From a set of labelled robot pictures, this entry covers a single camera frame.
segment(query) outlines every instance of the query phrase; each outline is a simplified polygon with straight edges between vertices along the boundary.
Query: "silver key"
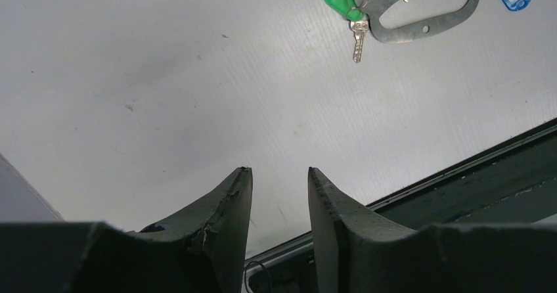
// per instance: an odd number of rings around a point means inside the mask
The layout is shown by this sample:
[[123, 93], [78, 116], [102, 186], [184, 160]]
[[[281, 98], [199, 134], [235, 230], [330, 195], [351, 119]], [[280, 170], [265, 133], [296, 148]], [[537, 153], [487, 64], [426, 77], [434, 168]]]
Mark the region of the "silver key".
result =
[[362, 48], [364, 47], [364, 38], [369, 31], [369, 22], [360, 20], [359, 22], [350, 22], [350, 30], [354, 32], [356, 37], [356, 48], [354, 48], [354, 62], [362, 61]]

